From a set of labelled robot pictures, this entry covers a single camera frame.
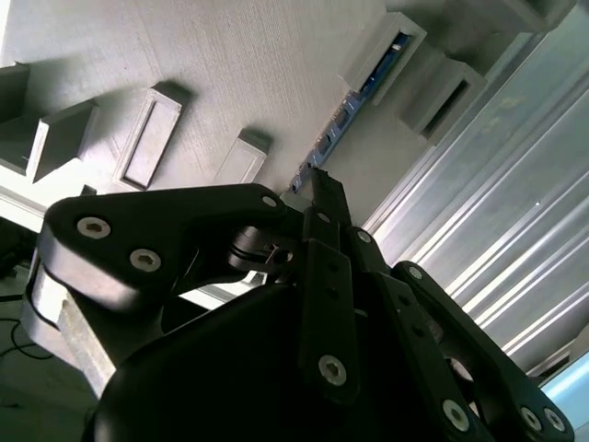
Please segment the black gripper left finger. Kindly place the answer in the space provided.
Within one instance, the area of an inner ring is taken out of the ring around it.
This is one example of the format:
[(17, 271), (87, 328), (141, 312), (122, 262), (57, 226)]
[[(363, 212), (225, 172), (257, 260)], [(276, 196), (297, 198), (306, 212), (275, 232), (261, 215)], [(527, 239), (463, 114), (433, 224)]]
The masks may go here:
[(254, 183), (50, 207), (29, 296), (45, 295), (42, 282), (64, 291), (54, 325), (99, 400), (137, 351), (256, 288), (352, 290), (345, 191), (321, 169), (311, 179), (303, 210)]

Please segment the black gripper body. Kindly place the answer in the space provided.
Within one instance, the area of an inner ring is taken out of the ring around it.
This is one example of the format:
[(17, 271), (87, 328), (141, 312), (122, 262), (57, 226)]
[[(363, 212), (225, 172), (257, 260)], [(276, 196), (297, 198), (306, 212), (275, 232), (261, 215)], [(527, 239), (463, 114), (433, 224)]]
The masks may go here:
[(442, 402), (391, 303), (263, 286), (148, 344), (104, 390), (87, 441), (441, 441)]

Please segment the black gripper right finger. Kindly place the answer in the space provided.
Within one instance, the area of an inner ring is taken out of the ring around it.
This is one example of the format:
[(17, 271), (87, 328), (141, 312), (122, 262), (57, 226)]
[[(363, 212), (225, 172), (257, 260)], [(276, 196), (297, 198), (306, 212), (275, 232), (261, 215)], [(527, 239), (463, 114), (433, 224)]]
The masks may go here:
[(348, 227), (362, 300), (397, 345), (421, 425), (439, 441), (573, 441), (564, 413), (419, 265), (389, 266)]

